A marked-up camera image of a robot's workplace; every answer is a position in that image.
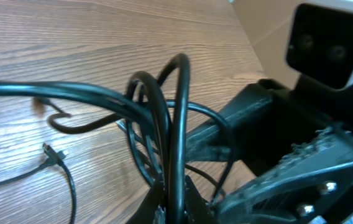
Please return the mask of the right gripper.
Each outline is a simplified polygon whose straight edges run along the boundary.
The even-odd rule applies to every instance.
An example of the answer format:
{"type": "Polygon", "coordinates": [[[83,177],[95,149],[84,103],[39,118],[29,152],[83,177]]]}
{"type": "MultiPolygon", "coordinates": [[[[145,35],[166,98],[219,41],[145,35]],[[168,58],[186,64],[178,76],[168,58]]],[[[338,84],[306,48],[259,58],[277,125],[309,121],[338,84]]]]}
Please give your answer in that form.
{"type": "Polygon", "coordinates": [[[308,223],[317,216],[342,223],[353,215],[353,85],[333,90],[300,77],[291,90],[262,79],[219,115],[229,129],[212,118],[192,129],[185,160],[226,162],[233,149],[262,174],[215,205],[219,223],[308,223]]]}

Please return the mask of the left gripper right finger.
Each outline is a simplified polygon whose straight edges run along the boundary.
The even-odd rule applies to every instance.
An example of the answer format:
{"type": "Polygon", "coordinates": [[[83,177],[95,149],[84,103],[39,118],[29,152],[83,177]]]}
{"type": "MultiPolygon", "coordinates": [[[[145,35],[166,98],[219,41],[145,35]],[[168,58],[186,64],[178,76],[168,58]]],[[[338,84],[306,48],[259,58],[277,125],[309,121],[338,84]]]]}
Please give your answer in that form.
{"type": "Polygon", "coordinates": [[[192,179],[185,176],[185,210],[189,224],[218,224],[192,179]]]}

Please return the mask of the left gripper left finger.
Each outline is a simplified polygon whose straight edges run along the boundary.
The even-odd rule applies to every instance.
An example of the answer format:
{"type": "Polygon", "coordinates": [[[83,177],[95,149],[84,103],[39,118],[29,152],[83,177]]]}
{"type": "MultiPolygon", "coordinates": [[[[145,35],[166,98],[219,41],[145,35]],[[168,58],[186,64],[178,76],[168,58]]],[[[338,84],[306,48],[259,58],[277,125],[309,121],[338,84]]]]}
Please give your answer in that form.
{"type": "Polygon", "coordinates": [[[159,175],[142,201],[141,205],[126,222],[127,224],[165,223],[166,212],[163,203],[163,179],[159,175]]]}

